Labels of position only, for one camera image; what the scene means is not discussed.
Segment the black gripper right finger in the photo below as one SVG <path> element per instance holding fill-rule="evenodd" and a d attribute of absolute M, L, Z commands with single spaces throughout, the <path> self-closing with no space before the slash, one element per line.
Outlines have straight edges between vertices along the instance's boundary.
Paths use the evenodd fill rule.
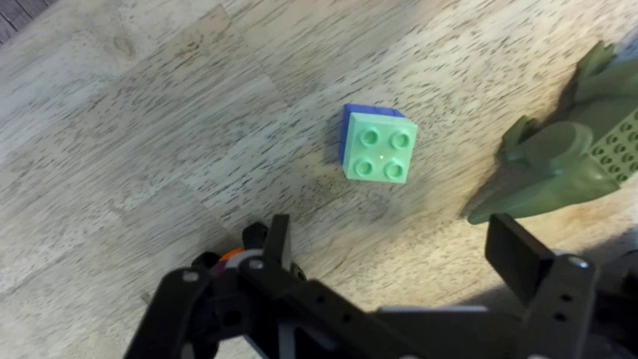
<path fill-rule="evenodd" d="M 514 217 L 488 219 L 484 257 L 524 303 L 516 359 L 638 359 L 638 251 L 554 253 Z"/>

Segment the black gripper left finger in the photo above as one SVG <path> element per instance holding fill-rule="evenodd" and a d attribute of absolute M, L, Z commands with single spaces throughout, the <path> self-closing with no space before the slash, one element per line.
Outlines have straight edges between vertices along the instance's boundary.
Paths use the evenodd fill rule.
<path fill-rule="evenodd" d="M 291 261 L 289 215 L 243 231 L 233 257 L 169 271 L 123 359 L 215 359 L 243 337 L 263 359 L 371 359 L 367 315 Z"/>

